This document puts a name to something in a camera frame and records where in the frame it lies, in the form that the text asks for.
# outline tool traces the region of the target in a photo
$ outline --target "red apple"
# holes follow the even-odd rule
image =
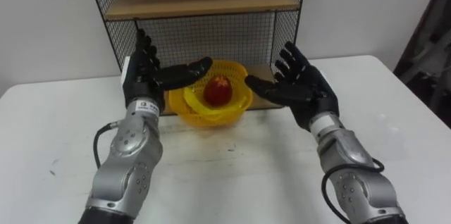
[[[204,100],[212,107],[226,105],[232,99],[232,85],[226,76],[213,76],[204,88]]]

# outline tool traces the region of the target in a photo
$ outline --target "white table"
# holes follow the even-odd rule
[[[384,162],[410,223],[451,223],[451,131],[371,56],[312,61],[342,122]],[[92,138],[125,114],[119,77],[18,85],[0,99],[2,223],[77,223],[96,170]],[[287,108],[227,130],[160,122],[164,154],[136,223],[341,223],[320,193],[316,143]],[[105,158],[115,132],[100,142]],[[333,189],[329,187],[333,201]]]

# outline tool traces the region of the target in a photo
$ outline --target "black wire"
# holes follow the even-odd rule
[[[323,176],[323,180],[321,181],[321,193],[323,195],[324,201],[326,201],[326,204],[329,206],[329,208],[332,210],[332,212],[346,224],[351,224],[350,220],[348,220],[346,217],[344,217],[344,215],[342,215],[336,209],[336,207],[334,207],[334,205],[332,204],[332,202],[329,199],[329,196],[327,195],[327,191],[326,191],[327,180],[335,172],[342,170],[342,169],[346,169],[346,168],[354,168],[354,169],[366,170],[366,171],[376,172],[376,173],[380,173],[380,172],[384,171],[385,167],[380,161],[373,158],[373,162],[378,166],[377,168],[363,166],[363,165],[359,165],[359,164],[342,164],[342,165],[331,168]]]
[[[100,168],[100,159],[99,159],[99,152],[97,151],[97,143],[99,142],[99,137],[104,132],[111,130],[111,123],[105,125],[104,127],[100,128],[100,130],[97,131],[96,135],[94,136],[94,142],[92,145],[92,149],[94,150],[94,160],[96,161],[97,168]]]

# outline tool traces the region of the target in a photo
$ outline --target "robotic arm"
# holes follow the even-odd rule
[[[247,85],[260,97],[289,106],[297,124],[310,131],[325,173],[321,191],[327,205],[348,224],[407,224],[395,189],[381,174],[384,167],[372,158],[355,134],[340,122],[338,99],[317,68],[288,42],[276,61],[276,83],[252,75]],[[330,202],[326,183],[334,186],[344,217]]]
[[[191,85],[204,77],[213,63],[207,57],[189,65],[160,68],[151,42],[143,30],[138,31],[123,83],[127,113],[121,122],[102,128],[118,127],[118,132],[107,160],[100,165],[96,158],[99,169],[79,224],[133,223],[163,154],[158,131],[165,106],[163,91]]]

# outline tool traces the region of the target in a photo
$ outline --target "yellow basket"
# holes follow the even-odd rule
[[[203,97],[205,85],[216,75],[226,76],[230,80],[233,89],[230,102],[219,109],[208,107]],[[184,89],[176,89],[169,92],[169,106],[186,123],[195,127],[234,123],[240,119],[241,115],[252,103],[252,90],[245,83],[246,76],[247,71],[245,67],[239,63],[214,60],[210,70],[201,80]]]

